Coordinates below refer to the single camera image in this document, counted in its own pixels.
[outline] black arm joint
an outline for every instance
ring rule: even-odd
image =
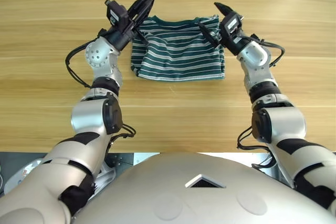
[[[99,137],[99,134],[96,132],[83,132],[83,133],[78,133],[71,138],[64,139],[58,144],[63,143],[63,142],[74,141],[74,142],[87,145],[88,143],[90,143],[91,141],[95,140],[98,137]]]
[[[294,178],[296,191],[315,201],[317,204],[325,209],[328,209],[331,203],[336,199],[335,191],[326,186],[313,186],[304,177],[305,174],[309,173],[311,170],[323,167],[323,164],[317,163],[311,165],[301,172]]]
[[[95,193],[94,188],[93,177],[86,175],[79,186],[69,186],[60,194],[58,199],[68,207],[71,216],[74,216]]]
[[[262,143],[271,143],[272,122],[266,110],[261,109],[253,112],[252,135]]]
[[[253,111],[258,111],[261,110],[262,108],[279,108],[279,107],[293,107],[293,105],[290,102],[286,101],[264,103],[263,100],[260,100],[253,107]]]
[[[287,152],[290,155],[293,154],[298,149],[306,146],[320,146],[324,148],[324,146],[320,144],[311,143],[300,138],[288,138],[281,140],[279,143],[277,143],[278,148],[282,149],[283,151]]]
[[[115,80],[108,78],[108,77],[98,77],[97,79],[93,81],[91,88],[92,89],[103,88],[103,89],[110,90],[117,96],[119,95],[119,85],[117,84]]]
[[[103,121],[106,133],[112,134],[120,131],[123,122],[118,101],[112,95],[108,95],[108,98],[103,104]]]
[[[254,103],[260,97],[263,97],[268,94],[281,94],[279,88],[276,86],[274,82],[264,81],[254,85],[249,90],[249,96],[251,99],[251,103]]]

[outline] wood grain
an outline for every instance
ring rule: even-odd
[[[47,152],[73,135],[71,108],[85,89],[64,58],[108,27],[104,1],[0,0],[0,151]],[[134,0],[117,1],[129,7]],[[213,2],[243,14],[246,33],[286,48],[272,69],[280,89],[305,114],[307,140],[335,151],[335,0],[155,0],[151,15],[178,21],[219,14]],[[223,81],[166,83],[135,77],[130,52],[128,45],[119,61],[120,103],[138,134],[117,141],[114,152],[237,151],[251,109],[234,56],[226,51]],[[72,66],[92,80],[83,55]]]

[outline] silver arm segment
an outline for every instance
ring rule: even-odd
[[[88,48],[101,51],[99,54],[95,51],[95,55],[106,59],[104,65],[91,65],[95,79],[114,80],[115,89],[119,90],[122,83],[117,67],[119,51],[103,38]],[[105,113],[109,112],[106,108],[119,106],[118,94],[105,88],[92,88],[74,106],[71,124],[76,135],[58,143],[41,165],[0,199],[0,223],[70,223],[71,216],[93,194],[93,182],[111,144],[112,133],[108,128],[114,124],[107,125],[106,116],[111,117],[110,122],[116,116],[121,120],[120,108],[110,114]]]
[[[278,89],[272,84],[261,85],[271,82],[277,86],[269,69],[270,58],[269,51],[254,41],[237,55],[251,99],[255,99],[254,94],[266,93],[252,104],[253,135],[267,144],[292,188],[336,216],[336,155],[319,144],[305,141],[307,128],[301,111],[287,96],[274,91]]]
[[[101,29],[98,38],[69,53],[69,73],[90,87],[72,110],[71,125],[76,135],[58,143],[18,187],[0,199],[1,224],[68,224],[94,194],[94,181],[115,139],[111,137],[123,127],[117,58],[147,18],[153,2],[137,0],[126,10],[116,1],[107,0],[111,28]],[[86,61],[93,69],[92,86],[69,67],[71,57],[84,48]]]

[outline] striped shirt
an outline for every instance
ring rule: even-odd
[[[223,79],[224,49],[206,40],[199,22],[218,36],[218,15],[180,22],[147,18],[140,32],[148,44],[138,36],[133,39],[131,69],[139,77],[157,81]]]

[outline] white stripe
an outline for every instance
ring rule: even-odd
[[[224,78],[225,75],[223,73],[219,74],[209,74],[207,76],[194,76],[194,77],[181,77],[181,78],[168,78],[168,77],[154,77],[154,76],[147,76],[145,74],[140,73],[139,77],[143,77],[150,80],[155,81],[190,81],[190,80],[202,80],[202,79],[212,79],[212,78]]]
[[[200,61],[205,61],[205,60],[214,60],[214,61],[221,61],[221,60],[222,60],[221,58],[213,58],[213,59],[197,60],[197,61],[187,62],[187,63],[168,63],[168,62],[156,61],[156,60],[153,60],[153,59],[148,58],[147,56],[143,58],[143,60],[145,60],[145,59],[146,59],[146,60],[150,60],[150,61],[154,61],[154,62],[157,62],[157,63],[160,63],[160,64],[172,65],[172,66],[194,64],[194,63],[197,63],[197,62],[200,62]]]
[[[143,32],[147,32],[147,33],[155,33],[155,32],[160,32],[160,31],[164,31],[164,32],[167,32],[167,31],[170,31],[169,33],[172,33],[172,34],[176,34],[176,33],[180,33],[180,32],[194,32],[195,30],[200,30],[198,26],[195,26],[195,27],[189,27],[189,28],[182,28],[182,29],[178,29],[178,30],[168,30],[168,29],[162,29],[163,26],[161,25],[157,25],[159,26],[160,28],[158,29],[147,29],[147,27],[140,27],[140,31],[143,31]],[[207,28],[212,28],[212,27],[218,27],[218,23],[216,24],[210,24],[210,25],[205,25],[205,27]]]
[[[192,41],[194,42],[194,41],[196,41],[196,40],[206,41],[206,38],[204,38],[204,39],[198,39],[198,38],[196,38],[196,39],[193,39]],[[170,41],[169,41],[169,44],[170,44],[170,45],[180,45],[180,44],[186,44],[186,43],[189,43],[189,45],[190,45],[190,41],[179,42],[179,43],[173,43],[173,42],[170,42]],[[144,48],[146,48],[146,46],[145,46],[144,44],[140,44],[140,43],[137,43],[137,42],[133,42],[132,44],[135,45],[135,46],[137,46],[137,47],[144,47]]]
[[[206,47],[206,46],[210,45],[210,42],[206,42],[204,44],[195,43],[195,44],[190,44],[190,45],[185,46],[185,47],[168,47],[166,44],[159,43],[159,42],[156,42],[156,41],[151,41],[149,43],[148,48],[151,47],[151,48],[154,48],[155,50],[157,50],[159,52],[165,52],[165,53],[167,53],[168,52],[167,50],[166,51],[158,50],[156,47],[151,46],[151,44],[154,44],[154,45],[157,45],[157,46],[160,46],[160,47],[164,47],[165,49],[170,50],[170,51],[182,51],[182,50],[185,50],[187,48],[193,48],[193,47],[199,47],[199,46]],[[206,48],[206,49],[197,50],[197,51],[184,51],[184,52],[198,52],[198,51],[205,51],[205,50],[214,50],[214,48]]]
[[[173,37],[166,37],[164,39],[192,39],[192,38],[195,38],[195,36],[197,36],[198,34],[196,35],[193,35],[193,36],[173,36]]]
[[[157,55],[156,53],[152,52],[151,50],[148,50],[148,54],[150,54],[151,56],[154,56],[156,58],[159,58],[159,59],[177,61],[177,60],[190,60],[190,59],[197,59],[197,58],[202,58],[202,57],[218,56],[219,52],[215,51],[215,52],[211,52],[211,53],[208,53],[208,54],[195,55],[195,56],[182,56],[182,57],[178,57],[178,58],[172,58],[170,56],[164,56],[164,55]]]
[[[148,72],[148,73],[156,73],[156,74],[165,74],[165,75],[169,75],[169,76],[172,76],[172,75],[183,76],[183,75],[191,74],[191,73],[203,73],[203,72],[209,72],[209,71],[216,71],[216,69],[214,69],[214,70],[194,71],[194,72],[189,72],[189,73],[158,73],[158,72],[155,72],[155,71],[149,71],[149,70],[145,70],[145,69],[140,69],[140,71],[141,72],[145,71],[145,72]]]
[[[202,17],[202,18],[200,18],[200,20],[201,20],[202,23],[211,22],[211,21],[214,21],[216,19],[219,19],[218,15],[214,15],[212,17],[204,17],[204,18]],[[153,26],[157,25],[157,26],[165,27],[165,28],[178,28],[178,27],[187,26],[189,24],[192,24],[194,22],[194,20],[193,19],[183,20],[182,22],[185,22],[185,24],[179,25],[179,26],[178,25],[175,25],[175,26],[165,26],[165,25],[159,24],[155,20],[149,20],[149,19],[147,19],[142,24],[144,24],[144,25],[148,24],[148,25],[153,25]]]
[[[173,68],[173,67],[160,67],[160,66],[157,66],[157,65],[149,64],[147,62],[142,62],[142,66],[146,66],[146,67],[153,68],[153,69],[158,69],[158,70],[183,71],[183,70],[191,70],[191,69],[205,68],[205,67],[212,67],[212,66],[221,66],[221,63],[220,62],[212,62],[212,63],[200,64],[200,65],[196,65],[196,66],[192,66],[192,67]]]
[[[139,52],[133,52],[132,55],[133,56],[145,56],[145,54],[141,54]]]
[[[156,49],[156,48],[153,47],[153,46],[148,46],[148,48],[152,48],[152,49],[155,49],[156,51],[162,52],[162,53],[164,53],[164,55],[172,55],[172,56],[184,55],[184,54],[186,54],[186,53],[194,53],[194,55],[198,55],[198,54],[200,54],[201,52],[210,52],[210,51],[214,51],[213,48],[207,48],[207,49],[202,49],[202,50],[197,50],[197,51],[182,51],[182,52],[180,52],[180,53],[178,53],[178,54],[173,54],[173,53],[171,53],[171,52],[169,52],[169,51],[167,51],[167,50],[166,50],[166,51],[158,50],[158,49]]]

